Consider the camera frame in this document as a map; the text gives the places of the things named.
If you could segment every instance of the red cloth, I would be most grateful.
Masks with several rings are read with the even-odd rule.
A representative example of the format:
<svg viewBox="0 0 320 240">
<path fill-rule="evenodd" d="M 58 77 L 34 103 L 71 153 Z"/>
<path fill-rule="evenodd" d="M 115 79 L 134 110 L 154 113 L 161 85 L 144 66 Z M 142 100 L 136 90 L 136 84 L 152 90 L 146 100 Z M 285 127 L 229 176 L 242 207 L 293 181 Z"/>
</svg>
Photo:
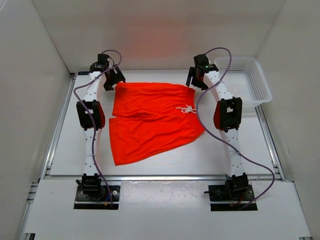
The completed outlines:
<svg viewBox="0 0 320 240">
<path fill-rule="evenodd" d="M 131 164 L 196 140 L 204 131 L 195 108 L 195 90 L 170 83 L 118 83 L 109 119 L 115 165 Z"/>
</svg>

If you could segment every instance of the white basket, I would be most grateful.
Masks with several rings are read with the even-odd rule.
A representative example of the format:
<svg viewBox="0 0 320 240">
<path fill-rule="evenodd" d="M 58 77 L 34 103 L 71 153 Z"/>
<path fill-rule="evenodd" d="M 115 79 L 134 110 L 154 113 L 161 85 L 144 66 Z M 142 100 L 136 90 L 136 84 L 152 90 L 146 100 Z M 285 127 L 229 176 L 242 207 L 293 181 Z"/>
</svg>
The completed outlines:
<svg viewBox="0 0 320 240">
<path fill-rule="evenodd" d="M 217 57 L 214 64 L 221 76 L 228 67 L 229 57 Z M 222 81 L 235 97 L 242 99 L 243 108 L 254 108 L 272 99 L 262 68 L 254 57 L 232 57 L 229 71 Z"/>
</svg>

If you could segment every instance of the white panel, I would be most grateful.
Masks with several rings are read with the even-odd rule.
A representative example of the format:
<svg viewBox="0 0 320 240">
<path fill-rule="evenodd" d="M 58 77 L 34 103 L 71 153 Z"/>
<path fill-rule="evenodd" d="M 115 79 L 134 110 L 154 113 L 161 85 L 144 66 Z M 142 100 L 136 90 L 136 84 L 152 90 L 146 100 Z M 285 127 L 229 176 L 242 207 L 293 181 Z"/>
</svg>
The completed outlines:
<svg viewBox="0 0 320 240">
<path fill-rule="evenodd" d="M 193 56 L 221 46 L 255 56 L 284 2 L 32 1 L 71 72 L 87 70 L 105 49 L 119 50 L 121 67 L 133 70 L 188 69 Z"/>
<path fill-rule="evenodd" d="M 6 1 L 0 8 L 0 239 L 16 237 L 69 81 L 31 1 Z"/>
<path fill-rule="evenodd" d="M 285 175 L 320 239 L 320 1 L 287 0 L 258 59 L 273 100 L 263 106 Z"/>
<path fill-rule="evenodd" d="M 187 70 L 130 70 L 123 71 L 127 82 L 169 82 L 184 84 Z M 89 76 L 77 76 L 75 87 L 88 83 Z M 223 144 L 208 133 L 203 133 L 197 140 L 184 146 L 166 151 L 145 160 L 127 165 L 115 166 L 109 139 L 108 119 L 112 118 L 114 91 L 105 91 L 101 87 L 101 102 L 106 125 L 102 129 L 98 162 L 101 171 L 106 175 L 224 175 L 225 151 Z M 78 90 L 84 97 L 86 88 Z M 197 89 L 196 99 L 200 95 Z M 80 126 L 76 110 L 77 99 L 72 95 L 59 142 L 53 158 L 51 175 L 82 175 L 85 167 L 85 136 Z M 200 115 L 204 124 L 216 135 L 219 131 L 214 127 L 213 115 L 216 107 L 215 98 L 207 93 L 200 103 Z M 256 113 L 244 115 L 239 129 L 240 151 L 258 163 L 272 167 L 272 161 Z M 264 168 L 243 160 L 248 174 L 270 174 Z"/>
<path fill-rule="evenodd" d="M 119 210 L 73 209 L 73 180 L 40 182 L 26 233 L 36 240 L 298 240 L 310 232 L 295 185 L 276 182 L 258 211 L 211 212 L 205 181 L 122 182 Z M 254 182 L 255 194 L 268 181 Z"/>
</svg>

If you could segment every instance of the red fabric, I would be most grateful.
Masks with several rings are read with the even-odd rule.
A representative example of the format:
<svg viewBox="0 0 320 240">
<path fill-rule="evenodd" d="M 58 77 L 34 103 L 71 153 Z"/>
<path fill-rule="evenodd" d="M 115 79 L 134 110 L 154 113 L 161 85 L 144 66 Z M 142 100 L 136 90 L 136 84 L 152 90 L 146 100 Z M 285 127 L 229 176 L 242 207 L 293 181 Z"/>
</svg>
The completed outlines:
<svg viewBox="0 0 320 240">
<path fill-rule="evenodd" d="M 204 131 L 195 108 L 195 90 L 170 83 L 118 83 L 109 119 L 115 165 L 131 164 L 196 140 Z"/>
</svg>

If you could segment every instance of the laundry basket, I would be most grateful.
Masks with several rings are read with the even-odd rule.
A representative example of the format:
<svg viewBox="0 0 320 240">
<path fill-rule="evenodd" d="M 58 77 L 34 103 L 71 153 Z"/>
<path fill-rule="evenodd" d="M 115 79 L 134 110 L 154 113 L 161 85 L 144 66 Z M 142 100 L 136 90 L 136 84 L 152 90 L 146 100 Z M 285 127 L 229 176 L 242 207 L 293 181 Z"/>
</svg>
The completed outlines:
<svg viewBox="0 0 320 240">
<path fill-rule="evenodd" d="M 217 57 L 214 64 L 221 76 L 228 67 L 229 57 Z M 232 57 L 229 71 L 222 81 L 235 97 L 242 99 L 243 108 L 254 108 L 272 99 L 262 68 L 254 57 Z"/>
</svg>

